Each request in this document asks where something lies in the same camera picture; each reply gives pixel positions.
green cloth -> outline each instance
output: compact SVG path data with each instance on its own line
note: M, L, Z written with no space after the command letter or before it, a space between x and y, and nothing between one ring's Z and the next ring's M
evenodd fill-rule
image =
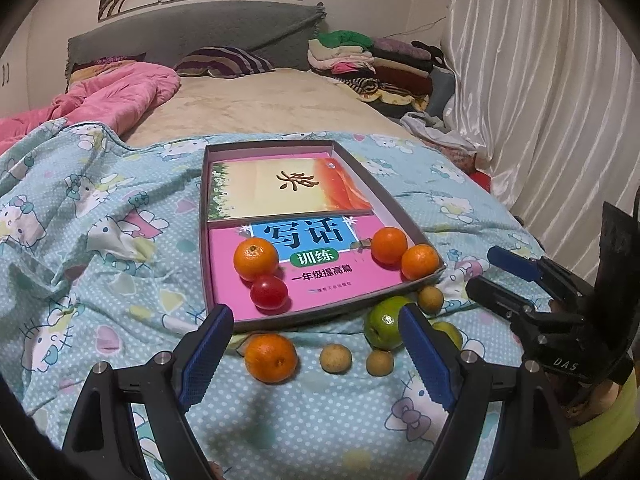
M373 40L369 36L352 30L336 30L335 32L318 34L318 41L327 48L355 45L361 46L364 50L369 50L373 46Z
M569 431L580 476L594 469L631 437L638 426L636 373L626 380L618 398L601 415Z

gray headboard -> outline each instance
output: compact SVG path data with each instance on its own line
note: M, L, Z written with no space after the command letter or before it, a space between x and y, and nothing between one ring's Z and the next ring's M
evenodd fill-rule
M275 67L307 70L307 42L325 15L322 3L231 0L161 7L70 38L66 76L74 63L143 52L147 62L174 66L203 46L236 46Z

green label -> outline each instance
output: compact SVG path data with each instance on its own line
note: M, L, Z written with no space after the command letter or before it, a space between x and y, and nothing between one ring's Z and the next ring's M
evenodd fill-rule
M338 251L331 247L327 247L326 249L317 249L315 251L293 253L289 261L295 267L309 267L318 264L328 264L337 259Z

satin curtain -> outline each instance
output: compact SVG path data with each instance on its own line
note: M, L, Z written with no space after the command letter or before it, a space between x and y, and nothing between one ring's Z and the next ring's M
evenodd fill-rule
M471 140L492 193L591 283L602 202L640 184L640 70L597 0L452 0L445 122Z

red tomato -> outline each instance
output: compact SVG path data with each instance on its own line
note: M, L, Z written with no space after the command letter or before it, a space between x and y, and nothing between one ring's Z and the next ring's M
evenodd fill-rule
M251 286L250 295L255 306L264 310L276 310L289 296L289 289L275 276L259 276Z

